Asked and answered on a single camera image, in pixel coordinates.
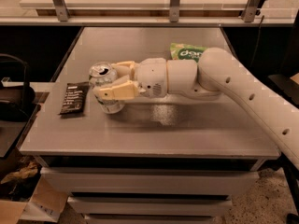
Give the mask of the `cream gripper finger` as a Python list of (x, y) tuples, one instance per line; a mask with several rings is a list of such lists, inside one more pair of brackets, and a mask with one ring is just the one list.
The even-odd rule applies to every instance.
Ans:
[(128, 76), (133, 78), (135, 74), (135, 62), (134, 61), (125, 61), (119, 63), (113, 63), (112, 67), (117, 71), (119, 77)]
[(128, 80), (118, 85), (94, 87), (93, 93), (102, 100), (132, 100), (139, 95), (137, 85), (137, 82)]

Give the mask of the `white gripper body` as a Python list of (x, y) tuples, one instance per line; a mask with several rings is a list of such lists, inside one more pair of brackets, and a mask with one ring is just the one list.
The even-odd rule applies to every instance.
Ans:
[(135, 69), (135, 81), (141, 96), (165, 97), (167, 93), (166, 59), (150, 58), (142, 61)]

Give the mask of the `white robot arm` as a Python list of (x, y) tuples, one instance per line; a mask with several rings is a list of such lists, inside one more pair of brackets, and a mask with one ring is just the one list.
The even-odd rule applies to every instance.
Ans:
[(299, 168), (299, 110), (266, 87), (230, 52), (206, 49), (200, 59), (147, 59), (100, 67), (103, 81), (93, 86), (100, 100), (127, 101), (169, 94), (202, 100), (224, 93), (239, 104)]

